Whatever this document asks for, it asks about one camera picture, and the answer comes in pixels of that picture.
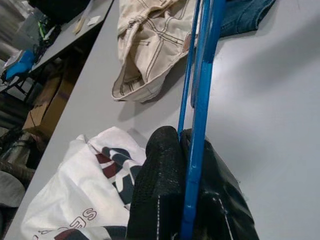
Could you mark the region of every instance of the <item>cardboard box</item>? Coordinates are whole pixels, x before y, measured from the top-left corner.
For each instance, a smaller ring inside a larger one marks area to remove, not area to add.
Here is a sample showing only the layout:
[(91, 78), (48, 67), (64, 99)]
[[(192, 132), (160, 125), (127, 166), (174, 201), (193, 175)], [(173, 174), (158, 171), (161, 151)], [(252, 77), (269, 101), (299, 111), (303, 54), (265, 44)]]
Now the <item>cardboard box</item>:
[(72, 93), (82, 66), (67, 64), (54, 73), (29, 111), (23, 130), (50, 139)]

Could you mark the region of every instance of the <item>blue metal frame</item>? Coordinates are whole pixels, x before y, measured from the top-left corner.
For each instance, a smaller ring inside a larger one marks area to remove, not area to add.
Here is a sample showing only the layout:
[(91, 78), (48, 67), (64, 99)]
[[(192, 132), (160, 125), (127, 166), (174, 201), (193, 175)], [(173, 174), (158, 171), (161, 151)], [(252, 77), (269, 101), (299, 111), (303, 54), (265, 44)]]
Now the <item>blue metal frame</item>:
[[(191, 105), (194, 106), (194, 114), (186, 174), (183, 218), (180, 232), (180, 239), (182, 240), (191, 240), (193, 234), (204, 153), (213, 60), (220, 36), (220, 28), (225, 8), (226, 0), (203, 0), (198, 37), (199, 41), (195, 60), (196, 64), (193, 73), (193, 96), (191, 95)], [(198, 16), (194, 16), (192, 26), (193, 38), (195, 38), (196, 35), (195, 25), (197, 26), (195, 18), (198, 19)], [(194, 46), (190, 46), (189, 51), (188, 64), (192, 63)], [(187, 65), (187, 73), (190, 71), (189, 68), (191, 69), (191, 66)], [(185, 94), (188, 95), (189, 78), (190, 74), (188, 73), (188, 76), (185, 78), (181, 103), (181, 111), (183, 112), (186, 111), (187, 97)], [(185, 113), (180, 113), (180, 117), (184, 118), (184, 116)], [(183, 120), (179, 119), (179, 134), (183, 127)]]

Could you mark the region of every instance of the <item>cream fabric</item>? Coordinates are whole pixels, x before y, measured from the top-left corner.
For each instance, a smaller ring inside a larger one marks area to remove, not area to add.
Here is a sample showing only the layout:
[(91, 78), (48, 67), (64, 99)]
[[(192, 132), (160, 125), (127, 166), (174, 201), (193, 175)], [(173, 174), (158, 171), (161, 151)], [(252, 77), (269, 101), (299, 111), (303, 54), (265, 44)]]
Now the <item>cream fabric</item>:
[(144, 102), (161, 90), (169, 70), (188, 54), (195, 0), (119, 0), (116, 101)]

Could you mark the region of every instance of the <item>denim fabric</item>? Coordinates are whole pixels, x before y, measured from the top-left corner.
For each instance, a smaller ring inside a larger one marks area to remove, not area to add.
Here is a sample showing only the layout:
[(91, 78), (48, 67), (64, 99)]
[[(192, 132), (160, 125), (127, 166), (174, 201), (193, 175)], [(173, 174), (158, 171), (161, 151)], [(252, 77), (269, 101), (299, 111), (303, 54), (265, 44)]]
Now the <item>denim fabric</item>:
[(220, 37), (257, 30), (276, 0), (227, 0)]

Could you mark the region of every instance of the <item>white table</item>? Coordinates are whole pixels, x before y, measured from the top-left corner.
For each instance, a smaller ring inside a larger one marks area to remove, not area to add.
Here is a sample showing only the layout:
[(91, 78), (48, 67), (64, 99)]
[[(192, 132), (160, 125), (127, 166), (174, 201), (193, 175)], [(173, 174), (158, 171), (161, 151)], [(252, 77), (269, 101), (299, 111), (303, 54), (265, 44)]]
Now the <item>white table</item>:
[[(241, 182), (261, 240), (319, 239), (319, 13), (318, 0), (279, 0), (256, 33), (218, 45), (207, 136)], [(78, 135), (93, 137), (117, 126), (145, 146), (156, 128), (177, 126), (185, 60), (169, 73), (158, 101), (112, 100), (120, 71), (118, 17), (115, 2), (6, 240), (21, 239), (28, 204)], [(186, 127), (191, 118), (188, 108)]]
[[(45, 51), (40, 61), (33, 66), (31, 71), (35, 71), (50, 60), (53, 60), (63, 50), (73, 45), (77, 40), (88, 34), (94, 28), (101, 25), (108, 14), (112, 2), (113, 0), (94, 0), (92, 9), (89, 12), (88, 17), (86, 18), (80, 32), (76, 35), (73, 33), (73, 30), (77, 26), (78, 20), (81, 18), (82, 13), (76, 16), (70, 22), (64, 24), (61, 27), (61, 33), (59, 34), (59, 36), (56, 38), (54, 43)], [(89, 20), (96, 16), (100, 16), (98, 21), (95, 24), (88, 26)]]

